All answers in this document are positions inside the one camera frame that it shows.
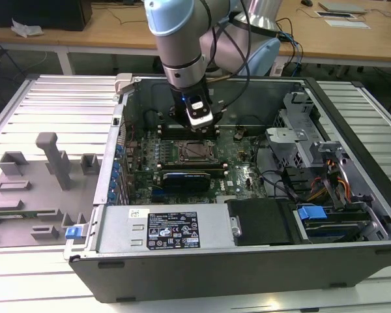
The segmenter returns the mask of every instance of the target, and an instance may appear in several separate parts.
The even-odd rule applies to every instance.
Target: table leg
[[[117,61],[117,54],[111,55],[111,62],[113,63],[113,71],[115,74],[119,72],[119,62]]]
[[[346,73],[346,71],[350,68],[349,65],[341,65],[338,73],[336,74],[336,78],[340,79]]]
[[[72,62],[70,60],[70,54],[68,52],[57,52],[59,63],[61,64],[61,68],[63,70],[64,75],[75,75],[76,71],[72,66]]]
[[[269,73],[269,76],[280,77],[282,75],[282,70],[284,69],[286,59],[286,57],[277,56]]]

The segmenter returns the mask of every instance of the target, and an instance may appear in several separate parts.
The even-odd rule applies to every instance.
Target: floor
[[[54,53],[10,51],[9,54],[26,74],[62,74],[58,58]],[[78,75],[113,75],[110,55],[73,53],[72,60]],[[119,72],[153,73],[153,57],[119,55]],[[284,74],[290,76],[295,65],[289,65]],[[337,68],[331,65],[303,65],[296,76],[313,77],[316,80],[339,80]],[[360,81],[386,108],[391,107],[391,68],[364,68],[359,73],[351,67],[341,80]],[[0,112],[23,81],[23,76],[4,54],[0,62]]]

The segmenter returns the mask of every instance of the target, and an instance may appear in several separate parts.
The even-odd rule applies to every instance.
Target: screw
[[[240,236],[240,229],[236,228],[236,227],[233,227],[232,228],[232,235],[234,237],[239,237]]]

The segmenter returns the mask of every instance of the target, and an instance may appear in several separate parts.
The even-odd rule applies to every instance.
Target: laptop
[[[336,2],[319,2],[320,7],[324,8],[328,12],[343,12],[343,13],[355,13],[355,14],[366,14],[368,13],[365,9],[351,5],[349,3],[336,3]]]

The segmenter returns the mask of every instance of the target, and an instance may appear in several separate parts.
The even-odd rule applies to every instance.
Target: paper
[[[27,38],[27,36],[39,36],[44,34],[40,26],[27,26],[27,25],[20,24],[13,19],[12,21],[13,21],[12,30],[19,36]]]
[[[368,25],[363,22],[348,22],[348,21],[332,21],[325,20],[327,24],[333,27],[350,27],[350,28],[364,28],[371,29]]]

